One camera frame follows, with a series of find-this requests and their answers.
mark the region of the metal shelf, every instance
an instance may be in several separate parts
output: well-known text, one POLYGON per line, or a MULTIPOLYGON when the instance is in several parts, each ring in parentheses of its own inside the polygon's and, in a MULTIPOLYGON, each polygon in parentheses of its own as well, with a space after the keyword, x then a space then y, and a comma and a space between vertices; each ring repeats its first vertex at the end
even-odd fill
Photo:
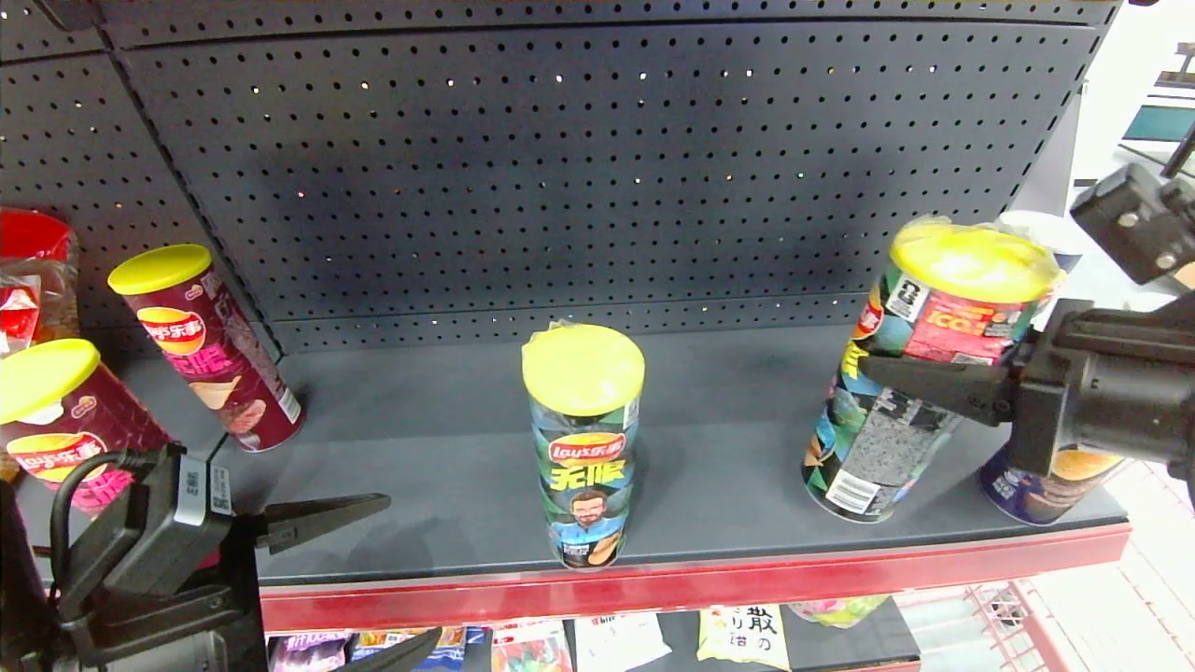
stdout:
MULTIPOLYGON (((920 670, 917 641, 900 609, 889 600, 865 621, 848 630, 827 628, 797 618, 788 609, 784 615, 784 637, 789 648, 789 664, 793 672, 915 672, 920 670)), ((569 650, 576 655, 571 623, 565 624, 569 650)), ((697 660, 697 612, 661 613, 660 630, 673 652, 654 662, 636 667, 639 672, 674 672, 699 670, 704 672, 765 672, 772 670, 758 664, 725 660, 697 660)), ((489 643, 470 647, 465 654, 465 672, 490 670, 489 643)))
POLYGON ((619 563, 552 560, 515 344, 290 355, 311 417, 264 454, 226 447, 255 508, 379 491, 391 508, 277 557, 261 555, 270 630, 416 627, 684 610, 979 582, 1120 557, 1129 531, 1102 491, 1050 529, 992 507, 972 474, 1004 440, 969 424, 880 525, 803 491, 799 459, 841 326, 658 334, 648 360, 646 457, 619 563))

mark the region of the red chip can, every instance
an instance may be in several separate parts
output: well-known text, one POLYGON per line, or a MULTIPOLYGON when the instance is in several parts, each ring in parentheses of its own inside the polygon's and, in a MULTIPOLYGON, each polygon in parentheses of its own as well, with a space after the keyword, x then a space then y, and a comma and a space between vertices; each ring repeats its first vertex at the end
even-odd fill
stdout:
POLYGON ((124 297, 174 371, 241 447, 268 451, 299 432, 305 414, 257 341, 202 245, 151 250, 116 267, 124 297))
MULTIPOLYGON (((92 456, 157 451, 168 441, 82 338, 50 341, 0 361, 0 445, 50 489, 92 456)), ((128 472, 100 465, 72 503, 96 517, 131 481, 128 472)))

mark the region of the printed man's face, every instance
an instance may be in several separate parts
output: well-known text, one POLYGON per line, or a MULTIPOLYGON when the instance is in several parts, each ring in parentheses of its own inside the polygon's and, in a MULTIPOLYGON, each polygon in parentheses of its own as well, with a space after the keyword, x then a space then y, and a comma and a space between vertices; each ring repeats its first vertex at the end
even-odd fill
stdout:
POLYGON ((603 513, 606 513, 606 500, 601 497, 572 502, 572 517, 584 527, 598 523, 603 513))

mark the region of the red shelf edge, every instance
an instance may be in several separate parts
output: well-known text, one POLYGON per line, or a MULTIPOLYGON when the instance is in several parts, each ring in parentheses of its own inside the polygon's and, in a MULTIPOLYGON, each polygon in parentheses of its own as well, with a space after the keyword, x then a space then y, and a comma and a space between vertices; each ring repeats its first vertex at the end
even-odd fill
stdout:
POLYGON ((958 544, 262 587, 268 633, 486 624, 621 611, 691 611, 1018 579, 1120 560, 1126 523, 958 544))

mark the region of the black cable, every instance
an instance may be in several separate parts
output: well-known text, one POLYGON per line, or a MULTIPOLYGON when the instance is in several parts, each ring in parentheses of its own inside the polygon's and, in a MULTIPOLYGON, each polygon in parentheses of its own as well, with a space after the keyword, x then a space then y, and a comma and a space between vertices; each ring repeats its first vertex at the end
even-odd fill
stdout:
POLYGON ((1162 177, 1165 179, 1173 179, 1182 171, 1182 167, 1187 164, 1187 159, 1191 157, 1191 152, 1195 152, 1195 123, 1187 129, 1187 135, 1178 142, 1178 147, 1175 148, 1175 153, 1170 154, 1170 160, 1166 165, 1162 167, 1162 177))
POLYGON ((123 468, 127 456, 128 451, 99 453, 82 460, 62 479, 54 494, 54 505, 50 507, 50 569, 54 572, 54 584, 60 588, 66 585, 67 573, 71 570, 71 500, 75 490, 98 466, 115 464, 116 469, 123 468))

